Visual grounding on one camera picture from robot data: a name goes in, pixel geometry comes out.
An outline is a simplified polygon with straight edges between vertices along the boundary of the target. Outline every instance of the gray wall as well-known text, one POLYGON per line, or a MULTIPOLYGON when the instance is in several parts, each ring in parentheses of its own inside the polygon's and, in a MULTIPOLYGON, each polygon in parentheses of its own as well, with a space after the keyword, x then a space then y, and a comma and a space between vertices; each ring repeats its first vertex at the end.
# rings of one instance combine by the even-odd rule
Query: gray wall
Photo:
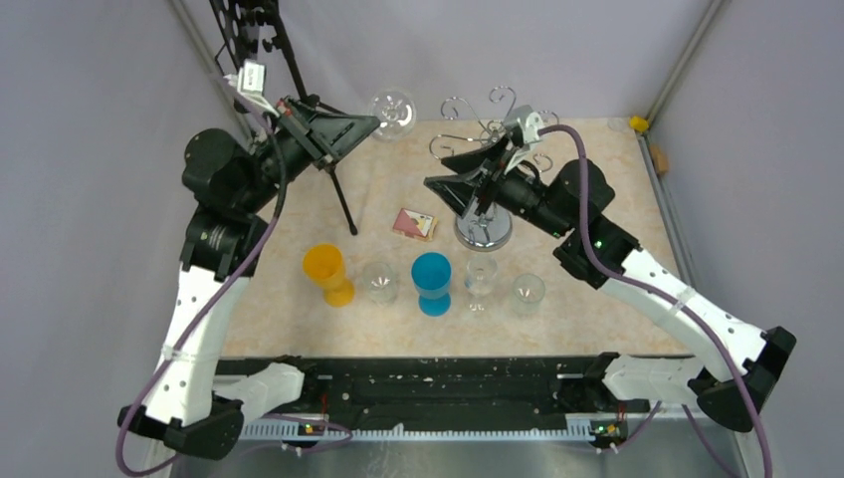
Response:
POLYGON ((733 2, 654 131, 700 289, 797 349, 762 414, 791 476, 840 476, 844 3, 733 2))
POLYGON ((0 15, 0 474, 115 476, 194 207, 184 144, 234 126, 165 2, 38 3, 0 15))
MULTIPOLYGON (((206 0, 189 0, 203 33, 219 40, 206 0)), ((483 118, 507 110, 489 90, 569 118, 644 115, 707 0, 321 0, 280 2, 309 93, 363 112, 382 87, 416 100, 424 119, 467 98, 483 118)), ((269 96, 294 94, 280 52, 263 53, 269 96)))

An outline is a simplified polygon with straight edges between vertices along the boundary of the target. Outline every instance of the beige table surface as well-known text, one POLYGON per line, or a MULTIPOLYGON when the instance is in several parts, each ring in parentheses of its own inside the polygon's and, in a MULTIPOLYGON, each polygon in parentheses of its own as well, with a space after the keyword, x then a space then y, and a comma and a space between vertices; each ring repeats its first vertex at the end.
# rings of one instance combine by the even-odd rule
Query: beige table surface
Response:
MULTIPOLYGON (((589 157, 615 188, 605 214, 639 238, 667 269, 676 271, 653 189, 632 131, 607 127, 606 119, 563 122, 583 136, 589 157)), ((422 185, 425 176, 449 174, 428 152, 438 132, 477 134, 472 121, 420 121, 396 143, 368 139, 337 169, 360 234, 346 226, 330 179, 315 169, 288 190, 279 226, 261 255, 257 273, 235 308, 224 357, 514 357, 594 355, 601 352, 679 354, 685 349, 623 303, 576 281, 551 251, 561 242, 515 219, 510 243, 494 252, 500 280, 496 302, 485 313, 470 312, 462 271, 473 254, 453 232, 454 214, 422 185), (391 232, 400 207, 440 218, 435 238, 424 243, 391 232), (356 282, 349 306, 334 309, 302 272, 302 258, 315 244, 329 242, 343 252, 349 277, 357 280, 370 261, 390 263, 399 274, 399 296, 389 307, 371 304, 356 282), (454 270, 452 308, 443 317, 424 316, 410 279, 413 260, 426 251, 445 254, 454 270), (534 316, 514 317, 507 307, 516 275, 545 280, 546 295, 534 316)), ((537 151, 554 158, 551 181, 576 157, 562 133, 546 137, 537 151)), ((261 215, 269 219, 270 204, 261 215)))

